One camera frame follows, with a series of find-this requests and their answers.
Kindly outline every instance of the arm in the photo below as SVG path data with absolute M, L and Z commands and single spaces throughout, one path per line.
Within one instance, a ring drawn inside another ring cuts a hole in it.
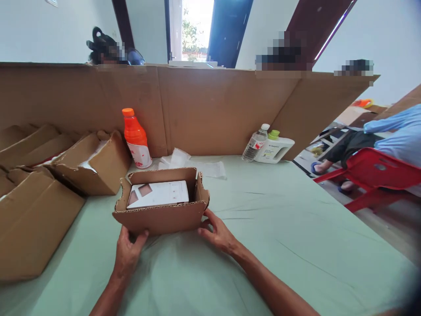
M 383 120 L 371 121 L 364 124 L 364 133 L 379 133 L 387 132 L 392 129 L 400 129 L 405 124 L 408 118 L 416 111 L 421 111 L 421 104 L 415 105 L 405 111 L 402 111 L 394 116 L 385 118 Z
M 202 223 L 202 228 L 199 228 L 199 235 L 238 262 L 275 316 L 319 316 L 305 300 L 279 280 L 236 240 L 222 220 L 211 210 L 207 209 L 204 215 L 208 219 Z M 213 232 L 207 229 L 208 225 L 213 226 Z
M 136 242 L 132 244 L 128 239 L 127 228 L 121 226 L 113 273 L 104 292 L 89 314 L 90 316 L 114 316 L 117 314 L 148 234 L 149 232 L 145 230 L 143 234 L 137 237 Z

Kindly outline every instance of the plastic bottle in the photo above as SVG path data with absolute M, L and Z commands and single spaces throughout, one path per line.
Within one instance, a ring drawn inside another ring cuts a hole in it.
M 292 139 L 279 137 L 279 131 L 274 129 L 269 133 L 268 139 L 254 160 L 264 163 L 278 163 L 294 144 L 295 141 Z
M 145 130 L 140 126 L 132 108 L 122 110 L 124 115 L 124 137 L 132 153 L 136 167 L 146 169 L 152 164 Z
M 250 141 L 247 144 L 245 151 L 243 152 L 242 159 L 245 162 L 252 162 L 257 156 L 257 152 L 263 147 L 266 139 L 268 139 L 269 127 L 269 124 L 263 124 L 260 130 L 255 132 L 250 138 Z

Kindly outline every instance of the foot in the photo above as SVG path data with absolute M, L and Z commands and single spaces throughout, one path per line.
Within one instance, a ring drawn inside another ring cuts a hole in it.
M 327 171 L 327 169 L 323 168 L 321 164 L 314 165 L 314 169 L 316 170 L 317 173 L 325 173 Z
M 341 185 L 341 189 L 343 190 L 343 191 L 347 191 L 347 192 L 350 192 L 350 191 L 352 191 L 353 189 L 355 189 L 357 186 L 353 183 L 353 182 L 351 182 L 351 181 L 345 181 L 344 183 L 342 183 L 342 185 Z

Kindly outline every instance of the hand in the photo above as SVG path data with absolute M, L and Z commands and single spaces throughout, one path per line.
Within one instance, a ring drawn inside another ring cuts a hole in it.
M 129 280 L 136 269 L 140 252 L 148 239 L 149 231 L 145 230 L 140 234 L 136 242 L 132 244 L 128 239 L 128 229 L 121 226 L 120 237 L 117 241 L 117 253 L 115 255 L 115 264 L 112 276 Z
M 203 236 L 211 244 L 221 251 L 233 255 L 241 246 L 233 234 L 225 226 L 224 222 L 217 217 L 210 209 L 206 209 L 204 214 L 208 219 L 204 220 L 198 229 L 200 236 Z M 213 232 L 208 230 L 209 225 L 213 226 Z

